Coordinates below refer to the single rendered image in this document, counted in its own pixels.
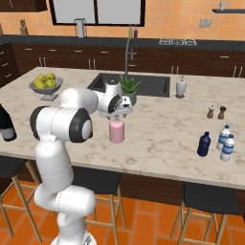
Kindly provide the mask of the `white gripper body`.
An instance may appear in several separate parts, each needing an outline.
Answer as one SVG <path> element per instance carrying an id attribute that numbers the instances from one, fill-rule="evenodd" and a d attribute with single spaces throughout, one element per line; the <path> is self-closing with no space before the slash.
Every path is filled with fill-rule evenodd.
<path id="1" fill-rule="evenodd" d="M 109 118 L 113 118 L 115 116 L 124 116 L 126 117 L 128 114 L 133 112 L 132 106 L 127 107 L 116 107 L 115 111 L 109 115 Z"/>

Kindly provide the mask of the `pink bottle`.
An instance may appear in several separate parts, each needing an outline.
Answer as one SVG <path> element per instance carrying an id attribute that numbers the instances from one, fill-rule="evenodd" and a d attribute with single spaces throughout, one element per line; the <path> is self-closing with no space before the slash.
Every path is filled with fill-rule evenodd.
<path id="1" fill-rule="evenodd" d="M 114 117 L 109 123 L 109 139 L 114 144 L 124 141 L 124 121 L 119 116 Z"/>

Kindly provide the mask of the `green potted plant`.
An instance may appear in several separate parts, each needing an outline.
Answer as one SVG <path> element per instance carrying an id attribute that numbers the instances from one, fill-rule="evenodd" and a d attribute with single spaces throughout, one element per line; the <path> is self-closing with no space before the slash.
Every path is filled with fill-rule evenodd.
<path id="1" fill-rule="evenodd" d="M 120 75 L 122 86 L 122 93 L 130 98 L 131 104 L 134 105 L 137 101 L 137 88 L 141 84 L 140 81 L 135 82 L 134 78 L 127 79 L 125 76 Z"/>

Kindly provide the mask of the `dark sink basin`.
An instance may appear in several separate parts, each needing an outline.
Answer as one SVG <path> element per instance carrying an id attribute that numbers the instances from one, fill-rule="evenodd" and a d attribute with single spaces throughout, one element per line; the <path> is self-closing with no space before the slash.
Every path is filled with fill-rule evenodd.
<path id="1" fill-rule="evenodd" d="M 134 78 L 135 83 L 141 83 L 137 87 L 137 94 L 139 96 L 169 97 L 170 77 L 146 75 L 129 75 L 128 77 Z M 119 74 L 99 73 L 88 85 L 88 89 L 104 92 L 106 81 L 119 79 Z"/>

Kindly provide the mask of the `dark brown cupboard run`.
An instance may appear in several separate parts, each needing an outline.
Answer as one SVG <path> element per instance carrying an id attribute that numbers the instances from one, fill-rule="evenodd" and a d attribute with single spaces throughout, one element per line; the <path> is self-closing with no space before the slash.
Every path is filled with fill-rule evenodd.
<path id="1" fill-rule="evenodd" d="M 164 46 L 159 39 L 133 40 L 128 71 L 245 78 L 245 41 L 198 40 L 196 46 Z M 0 72 L 14 80 L 33 68 L 123 71 L 125 38 L 0 36 Z"/>

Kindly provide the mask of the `grey fruit bowl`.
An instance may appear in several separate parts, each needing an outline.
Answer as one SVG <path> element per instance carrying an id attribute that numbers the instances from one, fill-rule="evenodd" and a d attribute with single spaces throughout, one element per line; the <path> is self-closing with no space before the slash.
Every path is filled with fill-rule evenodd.
<path id="1" fill-rule="evenodd" d="M 56 91 L 60 88 L 63 83 L 62 78 L 56 78 L 56 86 L 53 88 L 36 88 L 33 82 L 29 84 L 29 87 L 37 94 L 41 94 L 41 100 L 54 100 L 57 97 Z"/>

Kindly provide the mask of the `dark blue bottle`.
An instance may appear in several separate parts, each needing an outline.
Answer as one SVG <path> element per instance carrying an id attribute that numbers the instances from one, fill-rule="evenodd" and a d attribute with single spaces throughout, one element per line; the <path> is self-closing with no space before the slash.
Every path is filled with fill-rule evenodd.
<path id="1" fill-rule="evenodd" d="M 209 152 L 210 144 L 211 144 L 210 133 L 206 131 L 205 134 L 199 140 L 197 154 L 201 157 L 207 156 Z"/>

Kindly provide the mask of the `brown shaker with dark top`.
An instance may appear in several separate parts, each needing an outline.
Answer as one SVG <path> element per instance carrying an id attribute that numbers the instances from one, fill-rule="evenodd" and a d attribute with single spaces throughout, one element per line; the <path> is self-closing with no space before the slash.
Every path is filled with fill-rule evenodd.
<path id="1" fill-rule="evenodd" d="M 219 112 L 217 118 L 219 120 L 223 120 L 224 119 L 224 114 L 225 114 L 225 111 L 226 111 L 227 108 L 225 106 L 221 106 L 219 109 L 220 109 L 220 112 Z"/>

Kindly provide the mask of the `white bottle with blue label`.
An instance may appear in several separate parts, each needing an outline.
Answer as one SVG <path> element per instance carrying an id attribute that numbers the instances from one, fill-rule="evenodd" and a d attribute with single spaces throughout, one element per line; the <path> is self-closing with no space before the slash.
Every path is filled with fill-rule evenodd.
<path id="1" fill-rule="evenodd" d="M 220 153 L 220 159 L 227 162 L 231 159 L 232 153 L 234 151 L 234 135 L 230 134 L 223 144 L 222 151 Z"/>
<path id="2" fill-rule="evenodd" d="M 229 137 L 229 135 L 230 135 L 230 126 L 228 124 L 226 124 L 224 126 L 224 128 L 219 133 L 218 142 L 216 145 L 216 148 L 218 150 L 222 150 L 223 144 L 225 143 L 225 141 Z"/>

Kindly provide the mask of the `black-framed window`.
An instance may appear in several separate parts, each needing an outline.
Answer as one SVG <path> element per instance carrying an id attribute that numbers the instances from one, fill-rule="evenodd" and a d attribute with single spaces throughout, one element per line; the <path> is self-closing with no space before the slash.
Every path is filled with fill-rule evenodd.
<path id="1" fill-rule="evenodd" d="M 88 26 L 145 25 L 145 0 L 49 0 L 54 25 L 74 25 L 84 18 Z"/>

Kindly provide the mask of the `dark glass bottle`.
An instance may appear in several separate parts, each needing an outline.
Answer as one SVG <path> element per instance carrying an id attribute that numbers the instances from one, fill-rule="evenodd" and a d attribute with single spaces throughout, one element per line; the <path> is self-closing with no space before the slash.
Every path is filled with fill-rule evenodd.
<path id="1" fill-rule="evenodd" d="M 6 142 L 14 141 L 17 138 L 11 116 L 0 104 L 0 133 Z"/>

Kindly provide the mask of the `wooden knife block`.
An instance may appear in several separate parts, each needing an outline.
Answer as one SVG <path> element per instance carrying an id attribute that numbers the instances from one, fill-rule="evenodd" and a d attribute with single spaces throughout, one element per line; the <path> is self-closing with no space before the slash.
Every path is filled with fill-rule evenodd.
<path id="1" fill-rule="evenodd" d="M 21 35 L 25 35 L 25 36 L 29 35 L 25 19 L 20 20 L 20 32 Z"/>

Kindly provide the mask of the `grey wall socket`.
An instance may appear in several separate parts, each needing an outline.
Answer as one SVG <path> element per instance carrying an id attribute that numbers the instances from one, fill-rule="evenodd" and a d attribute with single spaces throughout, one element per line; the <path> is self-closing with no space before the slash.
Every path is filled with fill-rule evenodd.
<path id="1" fill-rule="evenodd" d="M 199 27 L 200 28 L 209 28 L 212 24 L 212 20 L 210 18 L 206 18 L 206 19 L 201 19 L 199 21 Z"/>

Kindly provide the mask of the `dark wall cupboard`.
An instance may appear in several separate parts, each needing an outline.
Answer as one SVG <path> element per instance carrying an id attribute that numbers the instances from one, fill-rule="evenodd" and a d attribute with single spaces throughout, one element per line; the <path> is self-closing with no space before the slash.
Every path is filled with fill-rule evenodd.
<path id="1" fill-rule="evenodd" d="M 47 10 L 46 0 L 0 0 L 0 12 L 39 12 Z"/>

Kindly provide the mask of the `dark wall shelf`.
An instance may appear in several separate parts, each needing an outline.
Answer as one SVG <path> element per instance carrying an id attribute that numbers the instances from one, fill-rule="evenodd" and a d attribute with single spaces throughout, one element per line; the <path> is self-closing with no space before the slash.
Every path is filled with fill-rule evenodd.
<path id="1" fill-rule="evenodd" d="M 214 13 L 227 13 L 227 14 L 245 14 L 245 9 L 212 9 Z"/>

